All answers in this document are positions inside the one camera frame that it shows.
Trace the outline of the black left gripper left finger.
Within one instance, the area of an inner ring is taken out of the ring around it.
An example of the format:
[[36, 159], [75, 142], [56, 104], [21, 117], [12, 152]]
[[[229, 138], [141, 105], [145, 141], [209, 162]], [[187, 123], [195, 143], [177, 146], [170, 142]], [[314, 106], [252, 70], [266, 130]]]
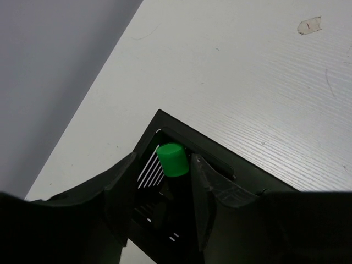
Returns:
[[107, 171], [54, 195], [26, 201], [1, 193], [1, 263], [118, 263], [138, 178], [130, 153]]

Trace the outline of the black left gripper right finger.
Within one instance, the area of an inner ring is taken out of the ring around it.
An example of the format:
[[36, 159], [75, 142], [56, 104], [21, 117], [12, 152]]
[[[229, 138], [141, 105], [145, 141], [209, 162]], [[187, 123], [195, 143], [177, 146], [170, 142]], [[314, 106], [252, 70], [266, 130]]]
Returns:
[[351, 263], [351, 193], [255, 195], [200, 155], [191, 182], [206, 263]]

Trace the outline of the green cap black highlighter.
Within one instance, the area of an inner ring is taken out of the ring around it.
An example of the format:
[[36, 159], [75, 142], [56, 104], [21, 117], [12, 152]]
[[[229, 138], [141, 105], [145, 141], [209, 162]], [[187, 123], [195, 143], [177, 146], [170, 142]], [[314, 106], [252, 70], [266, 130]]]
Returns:
[[185, 148], [178, 143], [167, 143], [158, 147], [156, 153], [171, 192], [181, 193], [190, 171]]

